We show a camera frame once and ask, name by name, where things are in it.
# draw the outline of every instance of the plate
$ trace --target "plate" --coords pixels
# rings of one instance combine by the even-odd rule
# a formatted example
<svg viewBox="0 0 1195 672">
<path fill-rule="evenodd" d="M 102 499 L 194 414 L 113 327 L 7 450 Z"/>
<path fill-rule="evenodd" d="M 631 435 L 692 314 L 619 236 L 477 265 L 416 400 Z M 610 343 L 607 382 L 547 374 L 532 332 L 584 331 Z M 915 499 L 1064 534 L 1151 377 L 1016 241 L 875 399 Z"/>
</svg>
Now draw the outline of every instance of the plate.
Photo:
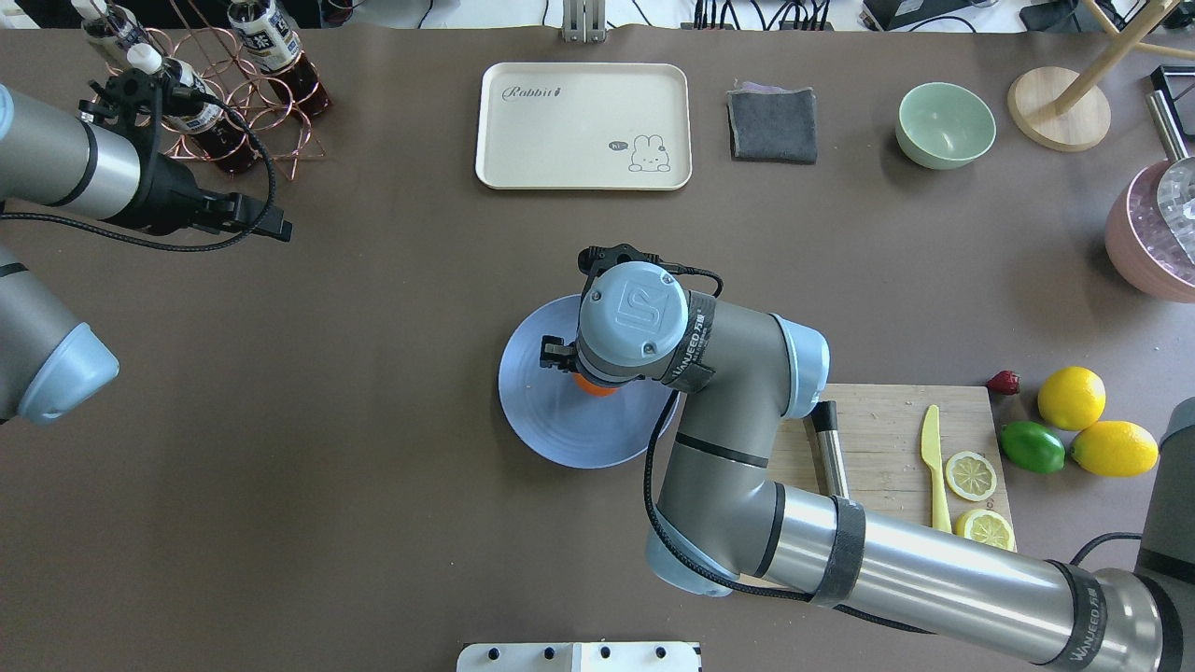
<svg viewBox="0 0 1195 672">
<path fill-rule="evenodd" d="M 564 466 L 602 469 L 648 448 L 670 391 L 655 380 L 633 380 L 608 397 L 595 397 L 577 387 L 571 374 L 540 368 L 544 335 L 576 340 L 580 310 L 580 294 L 563 297 L 515 329 L 498 365 L 498 399 L 531 450 Z"/>
<path fill-rule="evenodd" d="M 679 189 L 688 80 L 667 63 L 496 63 L 474 171 L 494 189 Z"/>
</svg>

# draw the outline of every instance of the lemon slice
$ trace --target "lemon slice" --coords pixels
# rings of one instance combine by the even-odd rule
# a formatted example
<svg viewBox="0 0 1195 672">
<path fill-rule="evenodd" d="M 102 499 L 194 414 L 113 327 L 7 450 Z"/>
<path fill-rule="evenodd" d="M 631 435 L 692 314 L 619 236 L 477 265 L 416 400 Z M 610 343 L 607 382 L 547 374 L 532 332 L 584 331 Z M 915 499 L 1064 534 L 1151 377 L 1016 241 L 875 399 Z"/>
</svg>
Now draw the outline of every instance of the lemon slice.
<svg viewBox="0 0 1195 672">
<path fill-rule="evenodd" d="M 963 451 L 946 460 L 946 484 L 960 497 L 981 502 L 995 493 L 995 469 L 986 457 Z"/>
<path fill-rule="evenodd" d="M 1006 551 L 1017 550 L 1012 524 L 999 513 L 986 508 L 973 508 L 960 515 L 955 521 L 955 534 Z"/>
</svg>

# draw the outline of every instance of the robotic arm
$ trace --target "robotic arm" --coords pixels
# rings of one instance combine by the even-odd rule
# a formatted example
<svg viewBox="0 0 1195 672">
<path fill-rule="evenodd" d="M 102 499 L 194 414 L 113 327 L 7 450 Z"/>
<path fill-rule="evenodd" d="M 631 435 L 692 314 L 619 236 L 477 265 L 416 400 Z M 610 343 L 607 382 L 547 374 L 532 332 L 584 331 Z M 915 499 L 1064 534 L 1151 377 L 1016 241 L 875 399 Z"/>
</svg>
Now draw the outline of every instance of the robotic arm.
<svg viewBox="0 0 1195 672">
<path fill-rule="evenodd" d="M 190 226 L 290 239 L 270 200 L 200 189 L 186 166 L 157 152 L 159 124 L 135 124 L 139 114 L 157 121 L 198 104 L 189 91 L 137 71 L 93 88 L 102 102 L 80 104 L 85 122 L 0 85 L 0 213 L 14 197 L 152 236 Z M 53 422 L 118 369 L 87 324 L 0 246 L 0 423 L 16 415 Z"/>
<path fill-rule="evenodd" d="M 750 574 L 821 606 L 1062 670 L 1195 668 L 1182 635 L 1195 624 L 1195 546 L 1162 523 L 1191 519 L 1195 399 L 1164 441 L 1136 570 L 1090 574 L 768 481 L 780 420 L 807 415 L 826 384 L 826 340 L 681 289 L 657 256 L 629 245 L 590 248 L 580 265 L 590 282 L 577 340 L 545 336 L 541 366 L 688 395 L 648 542 L 663 580 L 723 595 Z"/>
</svg>

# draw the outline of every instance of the wooden cutting board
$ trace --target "wooden cutting board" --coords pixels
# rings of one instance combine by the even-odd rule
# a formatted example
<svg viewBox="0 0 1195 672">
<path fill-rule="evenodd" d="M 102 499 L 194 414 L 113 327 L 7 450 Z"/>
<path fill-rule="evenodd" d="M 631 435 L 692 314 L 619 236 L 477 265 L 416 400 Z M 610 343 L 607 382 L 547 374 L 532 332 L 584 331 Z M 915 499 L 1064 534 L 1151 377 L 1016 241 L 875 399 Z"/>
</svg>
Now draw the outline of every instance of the wooden cutting board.
<svg viewBox="0 0 1195 672">
<path fill-rule="evenodd" d="M 992 463 L 997 475 L 995 494 L 983 502 L 967 501 L 946 488 L 951 525 L 978 507 L 995 511 L 1012 523 L 986 389 L 831 384 L 821 398 L 838 404 L 847 487 L 851 499 L 868 512 L 930 525 L 930 470 L 921 462 L 921 421 L 930 404 L 938 404 L 943 464 L 960 451 L 974 451 Z M 820 484 L 820 462 L 813 423 L 808 419 L 782 422 L 768 477 L 826 493 Z"/>
</svg>

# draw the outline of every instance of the strawberry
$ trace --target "strawberry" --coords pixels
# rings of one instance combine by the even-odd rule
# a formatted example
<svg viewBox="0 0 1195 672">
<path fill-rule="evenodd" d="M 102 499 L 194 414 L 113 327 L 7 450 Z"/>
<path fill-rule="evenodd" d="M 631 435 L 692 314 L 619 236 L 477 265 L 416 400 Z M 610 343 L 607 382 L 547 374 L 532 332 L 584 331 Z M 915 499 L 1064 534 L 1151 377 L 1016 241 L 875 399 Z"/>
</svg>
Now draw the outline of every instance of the strawberry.
<svg viewBox="0 0 1195 672">
<path fill-rule="evenodd" d="M 1021 391 L 1021 377 L 1016 371 L 1001 371 L 983 386 L 997 395 L 1016 395 Z"/>
</svg>

